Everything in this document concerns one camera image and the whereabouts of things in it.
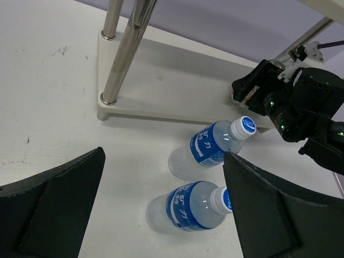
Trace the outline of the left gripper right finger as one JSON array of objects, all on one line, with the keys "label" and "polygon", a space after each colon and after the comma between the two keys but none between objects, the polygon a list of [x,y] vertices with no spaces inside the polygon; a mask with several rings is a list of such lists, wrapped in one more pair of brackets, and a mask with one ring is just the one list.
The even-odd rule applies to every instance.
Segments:
[{"label": "left gripper right finger", "polygon": [[343,199],[224,155],[224,177],[244,257],[343,257]]}]

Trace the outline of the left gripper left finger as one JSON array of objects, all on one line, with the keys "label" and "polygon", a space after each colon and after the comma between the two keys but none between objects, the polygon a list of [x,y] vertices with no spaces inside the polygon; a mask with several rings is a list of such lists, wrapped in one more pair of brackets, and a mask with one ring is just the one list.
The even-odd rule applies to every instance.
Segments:
[{"label": "left gripper left finger", "polygon": [[78,257],[104,164],[98,147],[1,186],[1,257]]}]

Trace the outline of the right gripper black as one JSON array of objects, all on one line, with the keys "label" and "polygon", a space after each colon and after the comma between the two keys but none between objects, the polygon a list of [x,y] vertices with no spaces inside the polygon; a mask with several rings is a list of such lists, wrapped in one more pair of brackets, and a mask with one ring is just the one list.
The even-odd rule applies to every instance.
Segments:
[{"label": "right gripper black", "polygon": [[287,83],[278,79],[281,72],[272,62],[262,60],[248,75],[232,83],[233,100],[245,100],[250,111],[272,116],[289,94]]}]

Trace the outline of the clear glass bottle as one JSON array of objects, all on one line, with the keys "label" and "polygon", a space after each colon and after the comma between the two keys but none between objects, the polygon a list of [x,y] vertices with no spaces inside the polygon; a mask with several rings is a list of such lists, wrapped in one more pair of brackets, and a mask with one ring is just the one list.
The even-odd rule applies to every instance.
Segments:
[{"label": "clear glass bottle", "polygon": [[286,70],[297,61],[297,52],[289,51],[284,56],[272,60],[272,63],[280,68],[281,70]]}]

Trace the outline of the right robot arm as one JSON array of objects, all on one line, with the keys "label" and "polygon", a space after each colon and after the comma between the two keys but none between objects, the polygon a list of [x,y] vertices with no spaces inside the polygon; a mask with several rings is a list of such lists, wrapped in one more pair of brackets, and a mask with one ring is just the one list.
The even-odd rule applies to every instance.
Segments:
[{"label": "right robot arm", "polygon": [[233,99],[268,116],[283,140],[305,145],[298,151],[316,164],[343,174],[343,123],[333,116],[343,104],[343,79],[319,68],[286,71],[262,60],[232,83]]}]

